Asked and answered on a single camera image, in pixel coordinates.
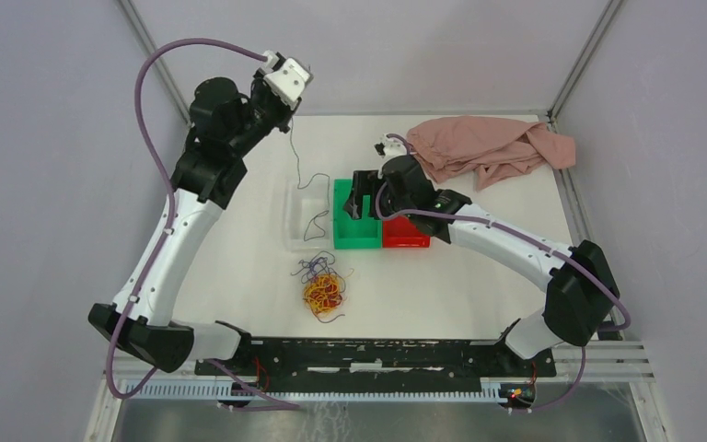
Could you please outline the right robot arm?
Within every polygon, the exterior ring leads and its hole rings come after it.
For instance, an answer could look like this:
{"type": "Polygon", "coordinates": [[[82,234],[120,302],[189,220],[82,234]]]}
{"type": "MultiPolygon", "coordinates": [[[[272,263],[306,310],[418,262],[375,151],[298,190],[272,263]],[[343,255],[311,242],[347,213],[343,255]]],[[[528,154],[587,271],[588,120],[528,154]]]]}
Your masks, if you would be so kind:
{"type": "Polygon", "coordinates": [[[494,352],[507,376],[521,374],[553,346],[584,347],[596,333],[618,332],[631,323],[596,243],[572,246],[502,221],[467,195],[436,188],[409,154],[391,157],[379,169],[354,171],[342,210],[352,220],[404,216],[424,235],[491,258],[544,293],[543,308],[513,323],[494,352]]]}

